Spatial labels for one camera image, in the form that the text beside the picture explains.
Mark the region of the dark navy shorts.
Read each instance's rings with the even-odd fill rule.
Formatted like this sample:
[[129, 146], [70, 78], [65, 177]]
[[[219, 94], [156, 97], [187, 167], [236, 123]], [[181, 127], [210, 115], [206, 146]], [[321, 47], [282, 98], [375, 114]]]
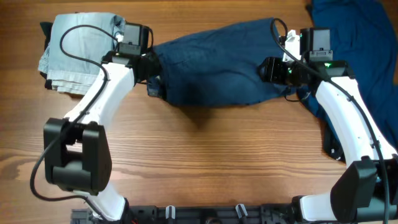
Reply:
[[147, 94], [175, 106], [253, 105], [289, 96], [295, 88], [263, 82], [267, 57], [282, 57], [270, 18], [190, 34], [154, 47], [160, 72]]

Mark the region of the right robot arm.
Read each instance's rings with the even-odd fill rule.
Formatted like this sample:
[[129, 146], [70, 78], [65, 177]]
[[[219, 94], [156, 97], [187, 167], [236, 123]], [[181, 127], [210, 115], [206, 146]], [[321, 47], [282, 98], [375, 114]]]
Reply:
[[276, 37], [284, 51], [257, 71], [262, 81], [308, 86], [330, 119], [341, 144], [346, 170], [324, 194], [295, 203], [297, 222], [360, 223], [397, 218], [397, 151], [385, 140], [344, 60], [334, 60], [328, 29], [288, 31]]

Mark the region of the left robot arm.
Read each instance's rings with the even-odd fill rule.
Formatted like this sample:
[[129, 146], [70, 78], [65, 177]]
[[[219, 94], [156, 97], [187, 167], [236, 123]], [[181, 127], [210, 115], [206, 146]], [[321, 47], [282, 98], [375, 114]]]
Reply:
[[74, 212], [72, 222], [135, 222], [129, 202], [109, 181], [112, 160], [106, 127], [135, 85], [159, 73], [160, 63], [153, 51], [151, 28], [127, 23], [122, 34], [112, 39], [116, 46], [99, 62], [86, 60], [99, 67], [99, 74], [85, 96], [62, 119], [50, 118], [45, 123], [45, 149], [30, 176], [30, 189], [41, 200], [50, 200], [35, 188], [43, 164], [46, 181], [71, 193], [56, 201], [78, 198], [88, 204], [87, 214]]

